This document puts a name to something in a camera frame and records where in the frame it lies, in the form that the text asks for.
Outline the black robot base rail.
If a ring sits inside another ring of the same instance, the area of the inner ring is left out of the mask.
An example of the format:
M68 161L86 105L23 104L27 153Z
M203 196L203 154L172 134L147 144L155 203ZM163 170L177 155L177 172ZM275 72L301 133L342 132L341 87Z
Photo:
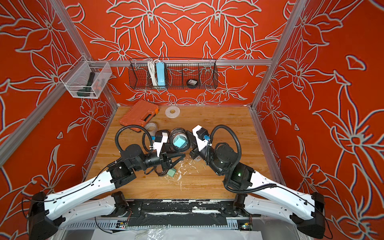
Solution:
M127 200L128 210L121 217L98 217L106 230L145 228L201 228L241 230L252 225L258 214L248 214L233 200Z

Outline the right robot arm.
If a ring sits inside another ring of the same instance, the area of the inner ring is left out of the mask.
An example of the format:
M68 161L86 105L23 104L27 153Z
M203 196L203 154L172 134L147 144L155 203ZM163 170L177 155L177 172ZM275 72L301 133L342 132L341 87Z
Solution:
M224 177L224 188L240 198L239 207L246 213L280 219L309 237L325 238L330 226L322 194L292 190L241 163L239 138L226 125L217 125L211 132L198 125L187 136L193 148L190 155L201 157L216 175Z

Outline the teal charger cube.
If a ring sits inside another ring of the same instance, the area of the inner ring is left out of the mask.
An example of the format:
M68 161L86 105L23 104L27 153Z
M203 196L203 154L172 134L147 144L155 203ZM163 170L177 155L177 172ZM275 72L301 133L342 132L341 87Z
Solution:
M185 146L188 145L188 139L184 135L177 135L173 139L173 144L174 144L175 147L177 147L179 149L182 149L182 148L184 148Z

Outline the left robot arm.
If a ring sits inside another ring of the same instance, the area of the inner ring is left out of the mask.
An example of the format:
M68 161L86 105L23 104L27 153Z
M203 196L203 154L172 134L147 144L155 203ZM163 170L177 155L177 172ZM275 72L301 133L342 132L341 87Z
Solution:
M150 146L147 153L138 144L123 149L119 143L120 134L127 129L140 129L148 136ZM29 200L28 235L31 240L46 240L53 236L61 225L69 222L64 215L80 204L101 194L119 189L136 179L136 172L155 170L161 166L163 173L172 169L185 158L185 154L167 152L163 145L168 143L168 133L160 132L152 137L148 130L139 125L120 128L115 135L115 144L120 158L104 167L96 177L63 190L60 193L39 192Z

